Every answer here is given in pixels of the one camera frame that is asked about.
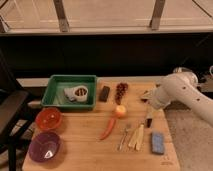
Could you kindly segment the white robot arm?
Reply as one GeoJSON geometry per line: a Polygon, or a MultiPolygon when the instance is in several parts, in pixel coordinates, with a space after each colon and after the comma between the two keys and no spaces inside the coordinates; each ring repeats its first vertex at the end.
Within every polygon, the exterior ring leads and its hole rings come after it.
{"type": "Polygon", "coordinates": [[[154,109],[163,109],[172,101],[180,101],[213,127],[213,99],[198,89],[198,78],[192,72],[179,72],[165,76],[161,84],[141,95],[154,109]]]}

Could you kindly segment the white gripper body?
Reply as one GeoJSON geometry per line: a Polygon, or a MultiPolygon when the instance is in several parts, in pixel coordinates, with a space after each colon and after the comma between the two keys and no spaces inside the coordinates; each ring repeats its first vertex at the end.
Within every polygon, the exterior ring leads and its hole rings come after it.
{"type": "Polygon", "coordinates": [[[156,104],[157,98],[155,96],[155,89],[146,90],[141,96],[140,99],[143,101],[148,101],[150,104],[156,104]]]}

